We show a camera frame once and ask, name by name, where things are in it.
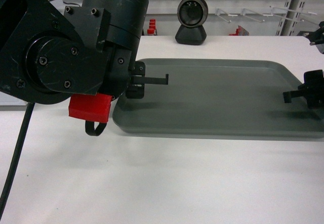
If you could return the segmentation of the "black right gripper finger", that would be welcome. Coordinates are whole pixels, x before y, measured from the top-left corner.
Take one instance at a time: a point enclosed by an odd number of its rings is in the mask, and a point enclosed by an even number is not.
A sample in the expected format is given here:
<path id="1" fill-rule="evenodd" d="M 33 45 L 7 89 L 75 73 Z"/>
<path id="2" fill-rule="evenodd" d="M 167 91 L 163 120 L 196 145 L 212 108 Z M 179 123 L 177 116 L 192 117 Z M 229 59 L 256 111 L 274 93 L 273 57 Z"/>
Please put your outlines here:
<path id="1" fill-rule="evenodd" d="M 285 103 L 291 103 L 293 98 L 303 97 L 304 94 L 305 90 L 283 92 L 283 99 Z"/>

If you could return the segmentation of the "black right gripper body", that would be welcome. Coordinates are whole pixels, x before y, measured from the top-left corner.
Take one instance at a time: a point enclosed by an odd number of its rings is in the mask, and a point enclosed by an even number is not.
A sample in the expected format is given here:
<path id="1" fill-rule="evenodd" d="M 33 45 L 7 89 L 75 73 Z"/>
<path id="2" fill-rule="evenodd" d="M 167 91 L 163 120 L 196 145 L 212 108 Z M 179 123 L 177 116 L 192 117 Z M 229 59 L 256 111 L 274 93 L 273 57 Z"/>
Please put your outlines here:
<path id="1" fill-rule="evenodd" d="M 298 86 L 306 99 L 309 109 L 323 107 L 323 70 L 307 71 L 303 75 L 304 83 Z"/>

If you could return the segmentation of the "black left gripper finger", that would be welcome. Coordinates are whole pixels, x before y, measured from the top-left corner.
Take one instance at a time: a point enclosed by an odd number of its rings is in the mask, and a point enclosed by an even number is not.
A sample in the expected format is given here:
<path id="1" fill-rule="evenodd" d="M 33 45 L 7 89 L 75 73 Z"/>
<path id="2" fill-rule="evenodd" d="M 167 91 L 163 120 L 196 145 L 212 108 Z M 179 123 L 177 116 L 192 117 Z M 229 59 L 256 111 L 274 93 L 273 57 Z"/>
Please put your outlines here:
<path id="1" fill-rule="evenodd" d="M 168 85 L 169 83 L 169 75 L 166 74 L 165 78 L 157 78 L 157 77 L 145 77 L 134 75 L 131 79 L 131 84 L 156 84 L 156 85 Z"/>

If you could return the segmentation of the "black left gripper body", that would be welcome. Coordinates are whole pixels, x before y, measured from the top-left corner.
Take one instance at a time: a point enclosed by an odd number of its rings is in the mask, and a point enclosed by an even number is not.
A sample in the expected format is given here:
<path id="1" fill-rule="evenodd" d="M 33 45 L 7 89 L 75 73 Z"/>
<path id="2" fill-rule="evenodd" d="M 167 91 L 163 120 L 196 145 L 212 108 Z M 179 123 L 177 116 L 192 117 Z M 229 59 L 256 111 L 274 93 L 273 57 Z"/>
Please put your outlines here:
<path id="1" fill-rule="evenodd" d="M 131 71 L 130 83 L 126 90 L 128 99 L 142 99 L 144 97 L 145 85 L 142 82 L 135 82 L 137 77 L 145 76 L 145 64 L 141 61 L 136 61 L 134 69 Z"/>

